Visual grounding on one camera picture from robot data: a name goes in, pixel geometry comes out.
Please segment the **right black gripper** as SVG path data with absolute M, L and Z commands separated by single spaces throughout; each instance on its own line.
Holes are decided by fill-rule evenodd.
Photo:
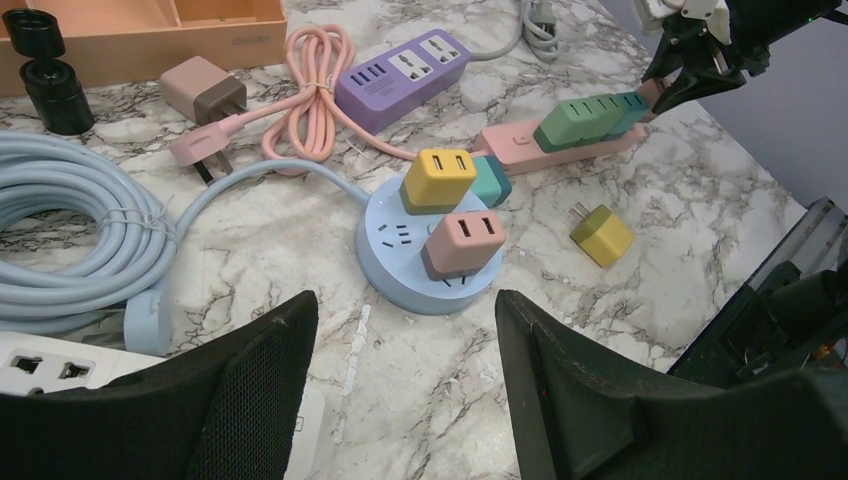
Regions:
M 746 84 L 770 66 L 769 34 L 741 9 L 697 12 L 680 9 L 662 20 L 662 37 L 642 82 L 678 77 L 654 102 L 652 112 L 663 114 L 677 106 L 728 92 Z

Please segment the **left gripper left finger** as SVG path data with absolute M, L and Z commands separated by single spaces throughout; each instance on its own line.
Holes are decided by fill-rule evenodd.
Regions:
M 305 290 L 100 388 L 1 392 L 1 475 L 287 479 L 318 320 Z

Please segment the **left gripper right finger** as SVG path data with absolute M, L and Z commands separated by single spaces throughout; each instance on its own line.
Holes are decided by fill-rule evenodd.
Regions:
M 720 389 L 648 368 L 524 294 L 495 319 L 524 479 L 843 479 L 847 378 L 794 370 Z

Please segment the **green plug adapter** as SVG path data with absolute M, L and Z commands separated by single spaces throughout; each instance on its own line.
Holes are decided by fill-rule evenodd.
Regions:
M 589 114 L 582 138 L 586 144 L 602 140 L 624 115 L 615 94 L 586 97 L 582 103 Z
M 596 98 L 563 100 L 534 131 L 534 139 L 545 153 L 578 146 L 597 136 L 604 107 Z

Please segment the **yellow plug adapter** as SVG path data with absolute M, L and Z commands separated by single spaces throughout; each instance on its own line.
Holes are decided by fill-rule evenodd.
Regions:
M 453 211 L 477 177 L 470 153 L 461 149 L 422 149 L 412 161 L 400 187 L 410 215 Z
M 633 233 L 606 205 L 589 210 L 578 202 L 571 212 L 578 217 L 571 240 L 599 267 L 611 267 L 632 245 Z

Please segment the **pink plug adapter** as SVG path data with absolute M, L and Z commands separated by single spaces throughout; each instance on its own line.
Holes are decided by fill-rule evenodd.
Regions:
M 505 241 L 506 234 L 493 211 L 453 212 L 429 235 L 421 257 L 431 280 L 468 276 L 482 270 Z
M 201 56 L 165 71 L 159 84 L 165 102 L 199 126 L 246 112 L 246 86 Z

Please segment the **teal plug adapter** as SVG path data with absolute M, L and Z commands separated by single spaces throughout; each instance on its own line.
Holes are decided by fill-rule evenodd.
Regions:
M 503 166 L 493 155 L 474 156 L 473 162 L 477 176 L 470 191 L 489 209 L 498 207 L 512 192 L 512 183 Z
M 622 137 L 650 110 L 650 105 L 646 98 L 637 91 L 615 94 L 613 100 L 620 115 L 619 119 L 604 137 L 604 140 L 613 140 Z

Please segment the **teal plug adapter front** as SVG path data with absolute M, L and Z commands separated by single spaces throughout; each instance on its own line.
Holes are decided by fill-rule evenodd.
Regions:
M 620 115 L 619 119 L 604 137 L 604 140 L 613 140 L 622 137 L 650 110 L 650 105 L 646 98 L 637 91 L 615 94 L 613 100 Z

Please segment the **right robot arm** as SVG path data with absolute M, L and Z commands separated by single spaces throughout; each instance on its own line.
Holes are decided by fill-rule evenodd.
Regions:
M 676 79 L 662 88 L 652 113 L 735 90 L 770 65 L 770 46 L 813 21 L 845 25 L 840 1 L 636 1 L 641 28 L 661 39 L 644 83 Z

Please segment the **pink power strip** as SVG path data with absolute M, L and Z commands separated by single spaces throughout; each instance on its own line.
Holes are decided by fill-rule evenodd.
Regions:
M 553 153 L 543 152 L 534 139 L 534 131 L 542 119 L 504 123 L 484 128 L 474 142 L 474 150 L 481 154 L 493 155 L 509 175 L 528 173 L 535 170 L 578 162 L 590 158 L 607 156 L 623 152 L 645 137 L 645 125 L 655 115 L 651 108 L 669 82 L 649 80 L 636 90 L 650 105 L 648 113 L 622 137 L 593 143 L 581 143 Z

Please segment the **white power strip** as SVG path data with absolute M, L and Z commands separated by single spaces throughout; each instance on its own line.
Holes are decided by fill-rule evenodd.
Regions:
M 96 389 L 161 361 L 155 356 L 3 331 L 1 392 L 26 396 L 78 387 Z M 306 385 L 296 418 L 287 479 L 306 479 L 311 474 L 324 406 L 323 395 Z

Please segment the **round blue power strip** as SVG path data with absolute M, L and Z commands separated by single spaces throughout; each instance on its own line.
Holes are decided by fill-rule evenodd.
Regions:
M 370 284 L 387 300 L 409 312 L 438 316 L 469 307 L 493 283 L 502 265 L 504 245 L 479 272 L 431 280 L 421 251 L 446 214 L 410 215 L 401 200 L 403 177 L 386 180 L 370 196 L 355 234 L 355 253 Z M 488 210 L 467 192 L 450 213 Z

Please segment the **purple power strip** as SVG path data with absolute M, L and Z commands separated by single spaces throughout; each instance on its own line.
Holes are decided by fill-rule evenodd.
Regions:
M 376 135 L 456 84 L 470 60 L 456 38 L 433 29 L 343 72 L 335 102 Z

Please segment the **black cylinder object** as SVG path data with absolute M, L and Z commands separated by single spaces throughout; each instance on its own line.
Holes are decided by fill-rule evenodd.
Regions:
M 12 48 L 28 60 L 19 76 L 43 126 L 72 136 L 89 131 L 95 118 L 74 68 L 60 59 L 66 53 L 58 20 L 30 8 L 3 13 Z

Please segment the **orange file organizer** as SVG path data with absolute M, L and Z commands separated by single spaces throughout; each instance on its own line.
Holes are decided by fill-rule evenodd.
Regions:
M 58 20 L 62 59 L 85 87 L 158 78 L 201 56 L 225 69 L 283 62 L 287 17 L 280 1 L 4 1 Z

